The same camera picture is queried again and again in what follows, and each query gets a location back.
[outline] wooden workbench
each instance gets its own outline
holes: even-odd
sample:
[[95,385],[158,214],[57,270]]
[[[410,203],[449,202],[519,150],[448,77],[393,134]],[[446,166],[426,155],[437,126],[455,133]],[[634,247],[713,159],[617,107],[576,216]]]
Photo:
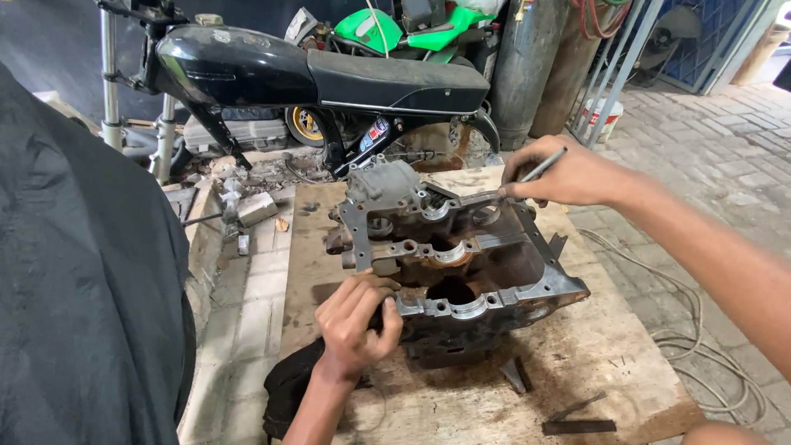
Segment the wooden workbench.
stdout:
[[[460,195],[499,186],[501,167],[432,173],[426,180]],[[319,334],[313,311],[351,273],[324,252],[327,218],[344,183],[300,185],[286,288],[280,356]],[[304,211],[317,203],[318,211]],[[432,371],[407,369],[403,350],[370,371],[373,388],[354,391],[333,443],[651,443],[686,432],[704,417],[642,323],[585,246],[561,206],[536,219],[543,235],[569,235],[560,262],[592,295],[532,327],[506,335],[491,361]],[[498,370],[518,355],[535,390],[517,395]],[[552,413],[605,390],[607,397],[572,419],[612,419],[618,431],[545,437]]]

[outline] black fuel tank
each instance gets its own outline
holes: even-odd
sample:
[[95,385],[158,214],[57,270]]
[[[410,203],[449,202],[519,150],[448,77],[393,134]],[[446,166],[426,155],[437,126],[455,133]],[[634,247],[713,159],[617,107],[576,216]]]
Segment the black fuel tank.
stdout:
[[229,26],[182,25],[157,45],[172,80],[223,107],[315,105],[308,53],[277,37]]

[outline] black motorcycle seat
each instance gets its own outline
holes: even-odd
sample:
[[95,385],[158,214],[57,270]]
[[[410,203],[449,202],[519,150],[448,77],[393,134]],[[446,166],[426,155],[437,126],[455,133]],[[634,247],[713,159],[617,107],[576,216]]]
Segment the black motorcycle seat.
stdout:
[[308,51],[319,103],[327,107],[430,114],[478,111],[489,82],[474,68],[418,60]]

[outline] wheel rim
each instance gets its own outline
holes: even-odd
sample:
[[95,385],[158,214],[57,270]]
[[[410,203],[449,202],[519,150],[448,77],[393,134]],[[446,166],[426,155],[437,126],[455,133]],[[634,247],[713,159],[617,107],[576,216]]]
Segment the wheel rim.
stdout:
[[291,110],[291,120],[293,120],[294,127],[297,128],[299,134],[303,135],[305,138],[312,141],[320,141],[324,138],[313,116],[310,116],[310,113],[301,107],[294,107]]

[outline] white bucket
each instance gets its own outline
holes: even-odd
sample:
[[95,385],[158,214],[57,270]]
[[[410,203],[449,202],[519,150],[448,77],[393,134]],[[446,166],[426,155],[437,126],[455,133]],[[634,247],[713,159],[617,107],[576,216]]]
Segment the white bucket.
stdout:
[[[596,104],[596,109],[593,111],[593,116],[588,121],[588,126],[585,129],[585,135],[583,139],[587,139],[591,135],[591,131],[593,131],[593,127],[596,126],[596,122],[599,120],[599,114],[601,113],[601,109],[604,108],[604,102],[607,99],[599,99],[599,103]],[[593,99],[588,99],[585,102],[585,108],[582,110],[582,116],[588,117],[590,113],[590,109],[593,105]],[[610,133],[612,133],[612,129],[615,128],[615,122],[618,122],[618,118],[621,117],[623,114],[623,105],[620,102],[616,101],[612,105],[612,111],[610,111],[610,116],[607,116],[607,120],[604,121],[604,127],[601,129],[601,134],[599,134],[599,139],[597,140],[598,143],[605,143],[607,139],[610,138]]]

